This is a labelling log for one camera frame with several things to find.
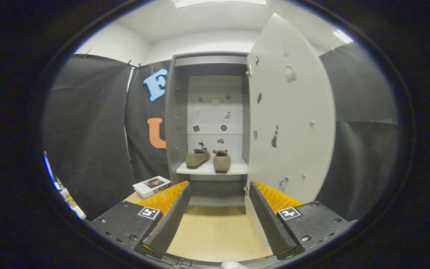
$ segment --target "lower shelf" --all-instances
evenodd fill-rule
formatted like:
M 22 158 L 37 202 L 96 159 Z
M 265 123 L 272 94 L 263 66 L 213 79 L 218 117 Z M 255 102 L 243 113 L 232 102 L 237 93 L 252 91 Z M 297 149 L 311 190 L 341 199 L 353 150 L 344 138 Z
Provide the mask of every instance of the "lower shelf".
M 244 206 L 244 196 L 233 197 L 201 197 L 192 196 L 188 203 L 191 206 L 224 207 L 224 206 Z

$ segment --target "orange letter u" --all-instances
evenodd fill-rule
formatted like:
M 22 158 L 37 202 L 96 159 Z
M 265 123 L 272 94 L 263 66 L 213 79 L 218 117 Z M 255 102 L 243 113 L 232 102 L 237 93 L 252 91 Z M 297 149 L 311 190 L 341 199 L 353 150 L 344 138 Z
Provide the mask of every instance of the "orange letter u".
M 149 141 L 156 148 L 167 148 L 167 143 L 160 139 L 160 124 L 161 118 L 150 118 L 147 120 L 149 125 Z

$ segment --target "ceiling light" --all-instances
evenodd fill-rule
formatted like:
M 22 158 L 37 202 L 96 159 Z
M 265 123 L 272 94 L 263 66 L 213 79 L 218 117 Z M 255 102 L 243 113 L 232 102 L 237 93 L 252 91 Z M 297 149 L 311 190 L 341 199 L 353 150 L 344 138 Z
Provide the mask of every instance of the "ceiling light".
M 343 42 L 345 42 L 346 44 L 349 44 L 353 41 L 353 39 L 349 38 L 344 32 L 341 32 L 339 30 L 337 30 L 336 32 L 333 32 L 333 34 L 341 39 Z
M 256 5 L 266 6 L 266 0 L 172 0 L 177 8 L 188 7 L 197 4 L 211 3 L 211 2 L 242 2 Z

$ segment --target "wooden floor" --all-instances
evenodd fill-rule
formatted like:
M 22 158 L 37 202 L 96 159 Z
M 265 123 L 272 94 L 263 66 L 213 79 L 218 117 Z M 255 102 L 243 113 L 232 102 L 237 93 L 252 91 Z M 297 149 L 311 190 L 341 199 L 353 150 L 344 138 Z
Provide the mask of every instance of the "wooden floor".
M 138 194 L 126 201 L 137 203 Z M 187 259 L 223 262 L 272 255 L 259 240 L 248 215 L 237 208 L 193 207 L 184 214 L 167 253 Z

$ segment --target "cabinet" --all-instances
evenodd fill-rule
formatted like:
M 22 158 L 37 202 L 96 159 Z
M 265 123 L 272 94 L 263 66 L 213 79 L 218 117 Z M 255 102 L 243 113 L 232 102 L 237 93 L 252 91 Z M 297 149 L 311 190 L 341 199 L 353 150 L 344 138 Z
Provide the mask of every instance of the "cabinet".
M 195 186 L 192 205 L 249 209 L 250 180 L 315 200 L 331 163 L 336 113 L 324 66 L 293 25 L 274 13 L 248 54 L 174 56 L 168 80 L 169 170 L 173 182 Z M 211 159 L 188 170 L 186 154 L 202 146 Z M 213 149 L 232 157 L 227 174 L 215 174 Z
M 239 206 L 249 172 L 249 87 L 246 53 L 174 56 L 166 89 L 165 133 L 174 183 L 191 182 L 190 205 Z M 188 169 L 187 153 L 207 148 L 210 159 Z M 213 150 L 231 157 L 226 174 L 215 172 Z

